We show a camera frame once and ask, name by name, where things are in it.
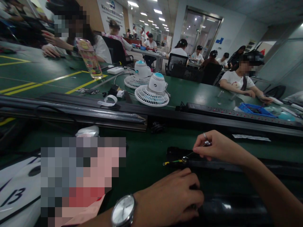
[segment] watch face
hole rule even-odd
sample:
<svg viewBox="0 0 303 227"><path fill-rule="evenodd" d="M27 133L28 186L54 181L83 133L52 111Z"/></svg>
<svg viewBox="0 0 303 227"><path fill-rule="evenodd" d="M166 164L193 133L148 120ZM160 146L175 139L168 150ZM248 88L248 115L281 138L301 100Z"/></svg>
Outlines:
<svg viewBox="0 0 303 227"><path fill-rule="evenodd" d="M114 207L111 215L112 223L119 226L127 222L133 212L135 200L133 196L127 195L121 198Z"/></svg>

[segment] white fan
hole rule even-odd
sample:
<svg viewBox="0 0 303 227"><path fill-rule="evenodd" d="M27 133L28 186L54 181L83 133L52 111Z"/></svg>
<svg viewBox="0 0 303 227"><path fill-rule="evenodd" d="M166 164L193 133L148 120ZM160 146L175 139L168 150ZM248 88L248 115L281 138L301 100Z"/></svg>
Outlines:
<svg viewBox="0 0 303 227"><path fill-rule="evenodd" d="M163 107L169 102L166 92L167 83L161 73L155 73L151 76L148 85L143 85L135 90L136 99L148 106Z"/></svg>
<svg viewBox="0 0 303 227"><path fill-rule="evenodd" d="M125 85L135 89L142 85L148 85L150 76L152 75L151 68L145 62L137 61L135 71L135 75L130 75L124 79Z"/></svg>

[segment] blue plastic tray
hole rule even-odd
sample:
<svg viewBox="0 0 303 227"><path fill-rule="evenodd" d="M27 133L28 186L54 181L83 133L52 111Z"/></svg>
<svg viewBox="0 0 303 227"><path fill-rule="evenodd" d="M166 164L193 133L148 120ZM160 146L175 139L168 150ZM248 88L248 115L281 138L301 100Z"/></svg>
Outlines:
<svg viewBox="0 0 303 227"><path fill-rule="evenodd" d="M248 107L252 107L252 108L260 110L261 114L252 112ZM256 105L247 104L247 103L242 102L241 105L239 106L239 109L241 109L242 111L244 111L246 113L249 113L249 114L255 114L255 115L264 116L264 117L276 118L276 116L272 115L270 112L268 112L266 109L264 109L261 106L256 106Z"/></svg>

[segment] green workbench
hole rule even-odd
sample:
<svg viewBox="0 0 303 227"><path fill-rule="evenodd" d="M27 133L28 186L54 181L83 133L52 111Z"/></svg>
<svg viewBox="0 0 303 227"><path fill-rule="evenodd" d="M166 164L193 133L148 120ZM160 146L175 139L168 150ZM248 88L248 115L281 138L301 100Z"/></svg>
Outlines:
<svg viewBox="0 0 303 227"><path fill-rule="evenodd" d="M114 82L115 76L106 72L104 72L107 75L105 78L98 81L92 80L90 75L85 72L84 62L80 58L70 56L66 56L66 59L44 58L40 49L4 42L0 42L0 45L20 49L17 54L0 54L0 93L2 94L28 98L37 98L49 92L81 95L81 93L75 91L82 87L92 88L112 78L112 80L98 87L100 94L85 94L85 96L101 100L103 99L101 93L108 92ZM20 60L12 58L29 62L16 64L14 62L20 62ZM130 89L124 85L123 80L125 77L125 75L118 76L116 84L122 89L133 93L134 89ZM234 109L235 106L239 106L241 102L261 105L258 99L242 95L230 101L229 98L233 94L226 91L220 98L217 98L220 92L219 87L167 76L165 76L165 81L168 83L167 91L171 94L169 104L164 107L165 109L174 110L175 106L180 105L181 101L230 110ZM134 96L131 96L131 98L134 104L142 105ZM205 130L209 130L209 128L201 128L197 131L167 127L164 133L151 134L149 129L146 132L135 132L100 128L101 137L126 137L129 146L126 158L127 167L120 169L119 181L113 181L116 182L114 184L115 187L111 191L105 208L113 206L117 199L123 195L146 188L172 172L173 169L162 165L165 161L167 148L174 146L192 149L197 135L203 133ZM41 146L49 146L50 144L45 138L68 136L55 128L42 124L38 129L26 135L18 150L29 152ZM303 163L302 143L295 144L287 141L237 141L238 144L256 157ZM201 188L206 194L256 194L248 180L241 173L214 170L193 171L197 173L201 182ZM283 180L283 182L294 194L302 196L302 181L288 179Z"/></svg>

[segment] silver watch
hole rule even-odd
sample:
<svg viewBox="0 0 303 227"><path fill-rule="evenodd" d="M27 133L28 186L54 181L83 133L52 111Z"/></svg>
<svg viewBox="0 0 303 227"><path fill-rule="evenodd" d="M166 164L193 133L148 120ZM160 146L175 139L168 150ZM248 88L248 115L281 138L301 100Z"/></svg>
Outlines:
<svg viewBox="0 0 303 227"><path fill-rule="evenodd" d="M111 213L113 227L128 227L133 223L136 201L133 195L119 199Z"/></svg>

